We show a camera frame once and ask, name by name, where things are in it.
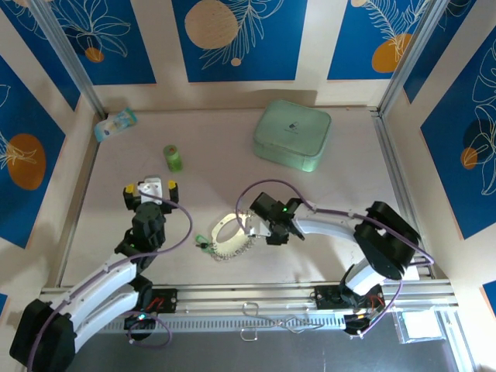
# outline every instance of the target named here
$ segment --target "metal frame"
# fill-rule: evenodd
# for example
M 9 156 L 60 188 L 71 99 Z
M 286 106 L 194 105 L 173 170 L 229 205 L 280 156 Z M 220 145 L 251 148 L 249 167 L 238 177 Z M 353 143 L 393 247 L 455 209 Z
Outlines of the metal frame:
M 294 314 L 353 314 L 352 309 L 318 310 L 311 293 L 317 285 L 337 285 L 337 282 L 307 282 L 287 284 L 216 284 L 174 285 L 155 288 L 176 288 L 178 316 L 227 316 L 242 315 L 243 304 L 256 302 L 260 315 Z M 69 288 L 45 288 L 40 299 L 52 301 Z M 386 282 L 382 286 L 384 300 L 390 301 L 398 289 L 398 283 Z M 403 290 L 394 302 L 401 310 L 426 310 L 431 308 L 456 308 L 450 281 L 405 281 Z
M 387 172 L 389 173 L 389 178 L 391 179 L 391 184 L 393 185 L 394 196 L 398 202 L 398 207 L 400 209 L 400 214 L 408 221 L 414 229 L 418 231 L 420 236 L 424 236 L 422 227 L 417 223 L 415 208 L 412 204 L 412 198 L 408 188 L 405 184 L 405 176 L 401 170 L 401 165 L 396 157 L 396 149 L 393 142 L 391 141 L 391 135 L 388 129 L 387 120 L 385 117 L 380 117 L 377 112 L 372 114 L 374 126 L 377 133 L 377 138 L 379 139 L 379 144 L 381 145 L 382 155 L 384 157 Z M 424 250 L 429 250 L 425 244 L 419 242 L 419 245 Z M 421 255 L 416 253 L 415 257 L 420 258 Z M 434 271 L 431 267 L 419 268 L 418 272 L 421 274 L 422 269 L 426 272 L 428 277 L 436 277 Z
M 412 72 L 415 63 L 429 41 L 429 37 L 436 28 L 439 19 L 450 3 L 450 0 L 426 1 L 430 1 L 429 7 L 420 21 L 417 30 L 414 32 L 403 57 L 400 59 L 400 62 L 393 73 L 389 85 L 386 88 L 386 92 L 377 107 L 380 117 L 387 115 L 388 111 L 391 109 L 394 100 L 403 89 L 403 84 Z
M 440 312 L 439 315 L 446 330 L 446 338 L 451 345 L 458 370 L 467 370 L 468 367 L 471 370 L 477 370 L 474 359 L 470 354 L 467 340 L 463 334 L 458 314 L 456 312 L 444 311 Z
M 107 114 L 103 109 L 100 99 L 93 89 L 93 83 L 86 73 L 83 65 L 79 61 L 74 48 L 65 36 L 62 27 L 55 18 L 50 6 L 44 0 L 27 0 L 29 10 L 34 19 L 40 25 L 46 39 L 59 57 L 71 79 L 76 84 L 77 89 L 86 97 L 91 108 L 100 119 L 104 119 Z

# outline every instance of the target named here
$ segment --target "gray floor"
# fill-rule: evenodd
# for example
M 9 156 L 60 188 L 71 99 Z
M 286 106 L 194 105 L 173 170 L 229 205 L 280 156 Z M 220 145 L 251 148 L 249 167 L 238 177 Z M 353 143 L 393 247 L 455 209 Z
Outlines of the gray floor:
M 148 343 L 160 343 L 162 335 Z M 364 340 L 343 331 L 259 332 L 245 343 L 239 333 L 181 333 L 165 350 L 144 350 L 124 335 L 92 338 L 69 369 L 78 371 L 356 371 L 443 372 L 456 370 L 447 341 L 400 345 L 391 315 Z

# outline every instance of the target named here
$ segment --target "small green cylinder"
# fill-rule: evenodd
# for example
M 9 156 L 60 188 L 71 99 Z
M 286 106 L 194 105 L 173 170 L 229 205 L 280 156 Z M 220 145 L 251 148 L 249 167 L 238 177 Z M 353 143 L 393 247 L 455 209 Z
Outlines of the small green cylinder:
M 165 146 L 164 156 L 171 172 L 178 172 L 183 169 L 183 162 L 175 145 Z

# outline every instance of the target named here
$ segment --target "white backing panel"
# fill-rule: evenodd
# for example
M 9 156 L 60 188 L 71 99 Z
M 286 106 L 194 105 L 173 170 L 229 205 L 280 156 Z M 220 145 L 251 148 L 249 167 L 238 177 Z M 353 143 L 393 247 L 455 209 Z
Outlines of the white backing panel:
M 150 111 L 262 108 L 277 98 L 310 106 L 375 106 L 388 86 L 388 79 L 327 81 L 347 0 L 308 1 L 295 81 L 215 83 L 188 82 L 171 1 L 132 3 L 157 83 L 95 87 L 110 112 L 127 105 Z
M 195 221 L 187 243 L 157 258 L 144 272 L 154 284 L 340 280 L 351 263 L 363 258 L 360 248 L 345 240 L 311 235 L 302 242 L 293 236 L 286 246 L 266 246 L 261 240 L 225 263 L 202 253 L 194 241 L 195 234 L 209 236 L 217 222 L 233 211 L 239 193 L 264 178 L 290 181 L 323 207 L 363 212 L 382 200 L 398 210 L 370 112 L 326 111 L 332 116 L 331 136 L 314 173 L 253 154 L 253 131 L 262 110 L 139 114 L 135 127 L 99 148 L 62 285 L 75 285 L 122 240 L 133 217 L 124 205 L 122 189 L 149 174 L 159 174 L 163 184 L 170 178 L 178 183 L 180 203 Z M 176 174 L 168 171 L 162 154 L 170 143 L 177 146 L 184 165 Z M 294 197 L 283 185 L 261 185 L 245 197 L 242 208 L 248 208 L 261 191 L 284 202 Z M 164 249 L 188 229 L 182 212 L 166 217 Z
M 492 369 L 496 321 L 481 286 L 494 280 L 496 226 L 463 240 L 420 127 L 495 26 L 496 3 L 477 0 L 413 103 L 401 94 L 387 116 L 422 239 L 453 284 L 474 359 Z

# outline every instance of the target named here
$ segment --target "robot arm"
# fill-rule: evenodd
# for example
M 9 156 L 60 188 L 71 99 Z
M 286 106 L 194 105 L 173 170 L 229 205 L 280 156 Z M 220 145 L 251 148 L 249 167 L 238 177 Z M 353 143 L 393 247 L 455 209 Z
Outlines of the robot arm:
M 290 235 L 304 240 L 306 234 L 313 233 L 356 243 L 365 258 L 346 272 L 341 280 L 339 299 L 333 301 L 342 301 L 356 307 L 384 279 L 399 281 L 403 278 L 415 254 L 404 241 L 381 231 L 369 222 L 362 222 L 354 229 L 345 227 L 341 223 L 343 219 L 319 213 L 313 207 L 309 208 L 299 198 L 290 199 L 284 204 L 262 192 L 250 206 L 262 223 L 257 224 L 255 219 L 251 219 L 248 229 L 251 235 L 264 236 L 270 245 L 285 244 Z M 418 244 L 418 233 L 386 203 L 376 201 L 367 212 L 371 219 Z
M 80 284 L 51 303 L 36 299 L 26 307 L 12 342 L 11 357 L 28 365 L 35 339 L 51 316 L 37 347 L 33 370 L 66 370 L 78 350 L 102 327 L 123 312 L 148 306 L 153 285 L 140 274 L 155 257 L 139 255 L 162 247 L 164 214 L 171 213 L 174 207 L 141 193 L 161 198 L 160 179 L 148 177 L 124 189 L 126 207 L 135 212 L 133 227 L 126 231 L 114 254 Z M 177 184 L 173 181 L 169 182 L 169 194 L 171 201 L 178 203 Z M 54 314 L 61 304 L 66 304 L 64 313 Z

